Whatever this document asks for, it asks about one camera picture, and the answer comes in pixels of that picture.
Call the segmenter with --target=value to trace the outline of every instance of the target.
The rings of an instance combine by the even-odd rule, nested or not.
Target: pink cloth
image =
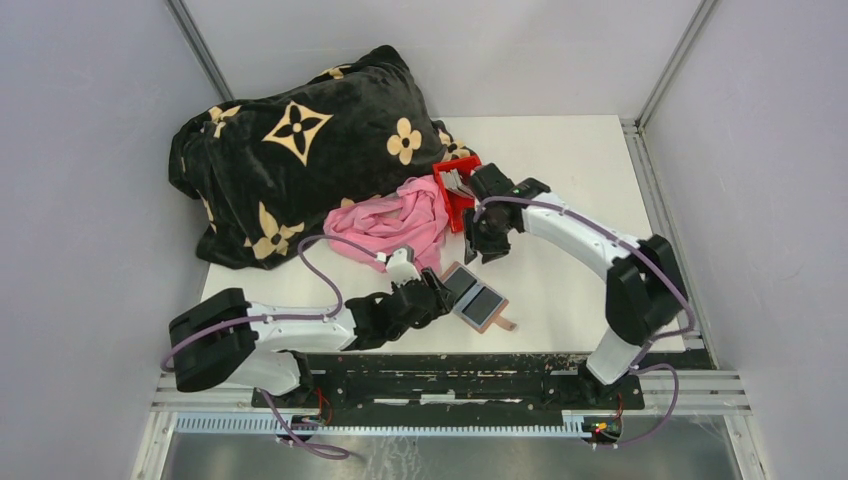
[[[408,179],[397,189],[397,197],[378,198],[330,212],[324,233],[338,235],[373,252],[392,253],[409,245],[415,250],[415,266],[441,271],[440,253],[445,242],[448,214],[439,186],[432,175]],[[368,255],[341,242],[330,248],[384,272],[384,266]]]

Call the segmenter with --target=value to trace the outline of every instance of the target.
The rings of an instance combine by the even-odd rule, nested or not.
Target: white wall
[[[385,43],[434,116],[634,118],[698,0],[187,0],[236,97],[294,88]]]
[[[127,478],[205,271],[170,139],[215,94],[164,2],[2,12],[0,477]]]
[[[647,143],[778,479],[848,468],[848,2],[724,1]]]

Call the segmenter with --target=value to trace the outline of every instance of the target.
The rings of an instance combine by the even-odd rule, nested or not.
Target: black blanket
[[[321,233],[330,210],[469,154],[430,120],[409,67],[383,46],[294,90],[192,118],[174,137],[168,173],[206,207],[198,257],[271,269]]]

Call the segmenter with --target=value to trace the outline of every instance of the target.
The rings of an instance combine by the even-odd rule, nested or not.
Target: red box
[[[439,190],[442,192],[442,197],[445,199],[445,209],[448,211],[449,223],[451,232],[458,233],[465,229],[462,224],[462,211],[466,208],[474,208],[474,199],[461,197],[453,192],[445,190],[445,185],[442,183],[442,177],[439,172],[448,172],[450,170],[458,170],[459,176],[463,183],[468,181],[468,177],[475,168],[482,165],[480,157],[472,155],[465,158],[457,158],[449,162],[436,163],[433,165],[433,176],[436,178],[436,183],[439,184]]]

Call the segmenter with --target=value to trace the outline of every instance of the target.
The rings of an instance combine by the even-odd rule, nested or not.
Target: white tabletop
[[[463,117],[444,119],[451,133],[496,163],[518,183],[535,177],[574,209],[619,231],[647,238],[648,216],[616,116]],[[422,330],[409,330],[374,353],[589,352],[607,328],[605,284],[588,267],[529,234],[510,234],[512,250],[495,262],[469,268],[509,300],[503,316],[513,332],[495,325],[479,334],[453,315]],[[462,235],[448,231],[442,267],[461,261]],[[345,298],[389,291],[377,271],[332,252],[324,242],[306,255],[338,285]],[[211,265],[203,299],[228,287],[268,305],[321,307],[334,302],[330,289],[295,259],[272,271],[230,270]],[[672,322],[668,328],[677,328]],[[654,351],[681,351],[679,338]]]

